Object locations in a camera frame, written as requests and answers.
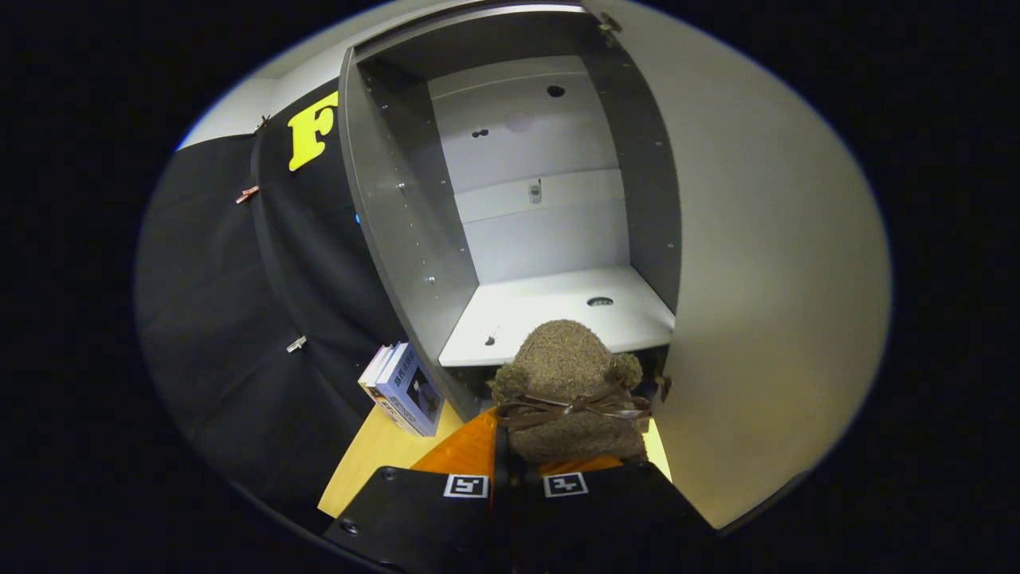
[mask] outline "teddy bear ear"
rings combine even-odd
[[[519,367],[506,365],[500,367],[496,372],[496,379],[488,384],[493,389],[493,400],[497,404],[503,404],[520,399],[527,393],[527,372]]]
[[[614,355],[606,369],[606,381],[630,390],[641,384],[643,378],[641,363],[629,353]]]

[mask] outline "small metal bracket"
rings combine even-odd
[[[673,388],[673,379],[668,375],[656,377],[655,384],[659,386],[659,400],[665,403],[666,397],[669,396],[669,389]]]
[[[527,190],[527,198],[531,203],[542,203],[542,179],[539,179],[539,185],[532,185]]]
[[[610,49],[619,48],[620,42],[615,36],[613,36],[613,33],[621,32],[623,27],[620,25],[620,22],[613,19],[613,16],[606,12],[602,12],[600,16],[602,17],[602,21],[605,23],[599,24],[599,32],[606,39],[606,47]]]
[[[609,15],[609,12],[603,10],[599,13],[599,16],[602,17],[602,21],[606,22],[599,28],[603,30],[611,30],[613,32],[623,32],[623,27],[620,25],[620,22],[616,21],[613,16]]]
[[[298,340],[297,342],[294,342],[293,344],[290,345],[290,347],[287,348],[287,353],[294,353],[294,352],[298,351],[299,349],[303,349],[304,346],[305,346],[305,344],[307,344],[307,343],[308,343],[308,340],[305,338],[304,335],[302,335],[300,340]]]

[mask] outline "clothespin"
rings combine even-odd
[[[287,353],[294,353],[294,352],[298,351],[299,349],[304,349],[305,344],[307,344],[307,343],[308,343],[308,340],[304,335],[302,335],[301,338],[299,338],[297,342],[294,342],[293,344],[291,344],[290,346],[288,346]]]
[[[262,122],[258,124],[258,127],[255,127],[255,133],[256,134],[258,133],[259,129],[261,129],[262,127],[265,127],[266,125],[269,124],[269,117],[271,117],[271,116],[272,116],[272,114],[263,115],[262,116]]]
[[[241,203],[242,201],[247,200],[249,197],[251,197],[252,195],[254,195],[256,191],[258,191],[258,186],[255,186],[255,187],[253,187],[251,189],[246,189],[246,190],[242,191],[241,192],[241,197],[239,197],[237,199],[237,202]]]

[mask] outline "blue book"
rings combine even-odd
[[[413,346],[397,346],[375,380],[375,388],[421,436],[436,436],[443,413],[443,395],[428,377]]]

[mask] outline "black background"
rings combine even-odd
[[[1017,376],[1004,336],[1015,330],[996,324],[1015,258],[1001,170],[1015,138],[994,105],[1009,84],[1006,6],[675,10],[787,82],[846,139],[886,217],[897,279],[869,402],[804,485],[725,542],[728,566],[1006,571],[1003,542],[1017,534],[1006,425],[1016,392],[1005,384]],[[5,561],[337,566],[180,439],[132,335],[131,279],[148,195],[189,126],[260,63],[365,7],[37,3],[8,18],[4,405],[17,431],[4,485],[21,512],[8,517],[17,552]]]

